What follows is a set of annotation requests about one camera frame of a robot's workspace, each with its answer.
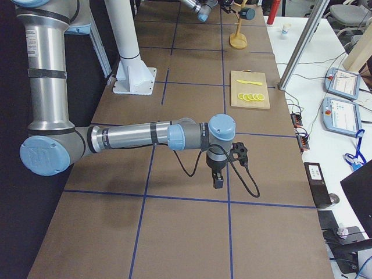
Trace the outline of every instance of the chair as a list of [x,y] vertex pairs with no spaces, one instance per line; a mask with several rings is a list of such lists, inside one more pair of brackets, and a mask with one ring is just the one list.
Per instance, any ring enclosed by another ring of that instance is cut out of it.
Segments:
[[345,27],[337,33],[337,37],[346,31],[360,30],[363,32],[372,17],[372,0],[360,0],[358,6],[350,5],[351,2],[346,0],[344,4],[332,5],[330,12],[324,16],[324,18],[331,16]]

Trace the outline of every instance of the tablet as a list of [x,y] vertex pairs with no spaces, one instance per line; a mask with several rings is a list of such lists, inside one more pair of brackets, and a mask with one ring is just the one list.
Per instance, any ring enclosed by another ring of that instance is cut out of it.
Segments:
[[324,80],[325,90],[349,100],[358,99],[360,74],[330,68]]
[[323,100],[322,114],[325,128],[332,132],[355,137],[362,128],[356,103],[327,97]]

